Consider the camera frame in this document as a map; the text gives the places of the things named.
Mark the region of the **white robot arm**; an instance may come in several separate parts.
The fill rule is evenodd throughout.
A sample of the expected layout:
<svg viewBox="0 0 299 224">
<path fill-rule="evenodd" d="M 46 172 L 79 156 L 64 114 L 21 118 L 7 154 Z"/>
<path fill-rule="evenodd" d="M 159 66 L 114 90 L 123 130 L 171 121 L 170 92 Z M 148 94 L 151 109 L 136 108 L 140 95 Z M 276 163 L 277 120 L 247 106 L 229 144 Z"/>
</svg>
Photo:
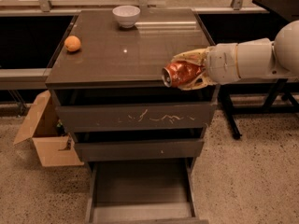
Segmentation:
<svg viewBox="0 0 299 224">
<path fill-rule="evenodd" d="M 299 21 L 284 26 L 273 41 L 263 38 L 182 52 L 162 70 L 164 85 L 183 91 L 247 78 L 298 76 Z"/>
</svg>

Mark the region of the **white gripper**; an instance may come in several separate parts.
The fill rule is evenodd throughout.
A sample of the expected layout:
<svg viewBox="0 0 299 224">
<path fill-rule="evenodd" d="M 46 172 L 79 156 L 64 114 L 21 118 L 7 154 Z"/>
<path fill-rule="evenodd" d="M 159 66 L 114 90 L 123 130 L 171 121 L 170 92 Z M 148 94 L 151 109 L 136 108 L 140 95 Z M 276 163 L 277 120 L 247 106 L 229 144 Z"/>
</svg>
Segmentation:
<svg viewBox="0 0 299 224">
<path fill-rule="evenodd" d="M 208 49 L 193 49 L 175 55 L 171 62 L 202 64 L 206 58 L 206 72 L 195 80 L 179 86 L 183 91 L 192 91 L 212 86 L 224 85 L 240 79 L 236 65 L 236 43 L 218 44 Z"/>
</svg>

